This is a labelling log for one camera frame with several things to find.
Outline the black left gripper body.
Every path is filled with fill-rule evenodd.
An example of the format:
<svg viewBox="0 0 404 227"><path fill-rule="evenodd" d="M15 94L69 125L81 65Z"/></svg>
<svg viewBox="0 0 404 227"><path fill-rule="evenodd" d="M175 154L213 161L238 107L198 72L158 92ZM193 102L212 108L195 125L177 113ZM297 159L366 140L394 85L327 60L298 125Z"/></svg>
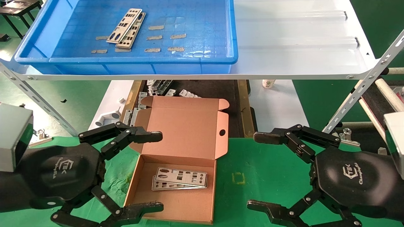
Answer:
<svg viewBox="0 0 404 227"><path fill-rule="evenodd" d="M93 146L30 148L13 172L1 172L0 211L50 209L65 203L79 208L101 185L105 161Z"/></svg>

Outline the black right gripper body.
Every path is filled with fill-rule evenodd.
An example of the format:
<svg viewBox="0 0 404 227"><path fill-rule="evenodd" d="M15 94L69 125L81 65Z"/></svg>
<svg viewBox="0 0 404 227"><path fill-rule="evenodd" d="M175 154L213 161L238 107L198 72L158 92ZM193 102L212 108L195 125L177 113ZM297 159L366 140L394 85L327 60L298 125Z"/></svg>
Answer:
<svg viewBox="0 0 404 227"><path fill-rule="evenodd" d="M337 213L348 209L369 218L403 221L404 181L391 156L330 147L313 163L319 201Z"/></svg>

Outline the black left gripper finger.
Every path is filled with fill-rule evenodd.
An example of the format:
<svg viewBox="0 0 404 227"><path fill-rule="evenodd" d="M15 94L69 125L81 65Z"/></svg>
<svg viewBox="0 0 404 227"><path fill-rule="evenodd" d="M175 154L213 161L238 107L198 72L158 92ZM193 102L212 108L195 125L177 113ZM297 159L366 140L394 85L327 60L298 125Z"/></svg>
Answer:
<svg viewBox="0 0 404 227"><path fill-rule="evenodd" d="M107 219L97 223L71 214L74 209L81 207L94 197L110 212ZM161 211L163 211L163 203L160 202L137 203L121 208L102 190L101 186L96 185L85 194L65 202L51 215L50 219L62 227L121 227L139 223L144 214Z"/></svg>
<svg viewBox="0 0 404 227"><path fill-rule="evenodd" d="M154 143L163 139L160 131L148 132L141 126L128 126L123 122L111 123L79 134L80 143L90 145L110 140L100 154L105 160L111 160L131 143Z"/></svg>

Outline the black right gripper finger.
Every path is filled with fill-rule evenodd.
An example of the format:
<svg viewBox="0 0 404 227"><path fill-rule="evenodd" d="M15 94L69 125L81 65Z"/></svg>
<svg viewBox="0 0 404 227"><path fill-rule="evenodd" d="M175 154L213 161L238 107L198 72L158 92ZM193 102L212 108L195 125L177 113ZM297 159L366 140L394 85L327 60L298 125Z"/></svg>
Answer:
<svg viewBox="0 0 404 227"><path fill-rule="evenodd" d="M315 151L306 145L307 141L322 148L338 148L341 140L314 128L303 125L294 125L290 128L274 128L271 132L255 132L253 139L257 143L286 145L302 161L307 164L314 163Z"/></svg>
<svg viewBox="0 0 404 227"><path fill-rule="evenodd" d="M247 208L267 214L272 224L284 227L308 227L301 215L319 199L325 198L320 190L313 189L291 208L258 200L248 200ZM346 208L338 208L337 213L342 220L316 224L316 227L361 227L362 223Z"/></svg>

